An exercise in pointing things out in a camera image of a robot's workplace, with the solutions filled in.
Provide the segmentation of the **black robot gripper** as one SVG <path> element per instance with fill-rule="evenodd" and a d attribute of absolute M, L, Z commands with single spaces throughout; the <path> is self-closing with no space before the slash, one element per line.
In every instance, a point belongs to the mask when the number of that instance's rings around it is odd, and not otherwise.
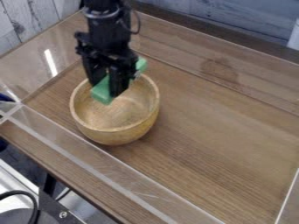
<path fill-rule="evenodd" d="M 112 7 L 109 10 L 93 10 L 84 7 L 82 15 L 88 31 L 76 31 L 74 38 L 88 82 L 96 86 L 108 73 L 109 94 L 118 97 L 136 73 L 137 56 L 128 43 L 130 35 L 138 31 L 130 30 L 130 9 Z"/>

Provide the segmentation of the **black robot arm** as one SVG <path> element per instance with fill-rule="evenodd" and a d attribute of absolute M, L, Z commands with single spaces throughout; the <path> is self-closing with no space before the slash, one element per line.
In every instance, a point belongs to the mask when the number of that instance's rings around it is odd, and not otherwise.
<path fill-rule="evenodd" d="M 84 0 L 88 31 L 74 32 L 88 82 L 94 87 L 108 78 L 109 97 L 122 94 L 136 74 L 137 55 L 129 42 L 140 29 L 130 29 L 130 11 L 125 0 Z"/>

